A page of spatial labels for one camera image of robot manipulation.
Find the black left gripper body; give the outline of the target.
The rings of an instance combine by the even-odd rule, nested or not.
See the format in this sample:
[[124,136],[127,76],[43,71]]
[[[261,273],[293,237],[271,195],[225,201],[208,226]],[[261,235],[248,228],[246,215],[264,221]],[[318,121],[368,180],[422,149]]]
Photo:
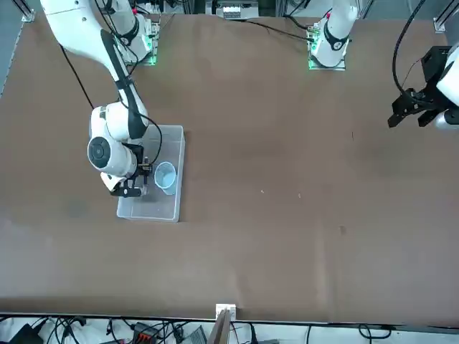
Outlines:
[[407,114],[415,114],[427,110],[441,113],[447,109],[447,98],[437,89],[436,84],[426,84],[419,91],[411,87],[407,89],[407,93],[412,98],[409,100]]

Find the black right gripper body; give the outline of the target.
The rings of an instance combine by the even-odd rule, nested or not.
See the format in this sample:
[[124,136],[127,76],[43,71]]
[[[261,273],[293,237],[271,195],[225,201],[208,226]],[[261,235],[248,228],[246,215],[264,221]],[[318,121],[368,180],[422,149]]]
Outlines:
[[146,169],[143,167],[144,147],[142,145],[132,143],[124,143],[123,146],[131,152],[131,155],[133,156],[132,161],[136,167],[134,172],[128,173],[127,179],[135,179],[138,176],[143,176],[146,173]]

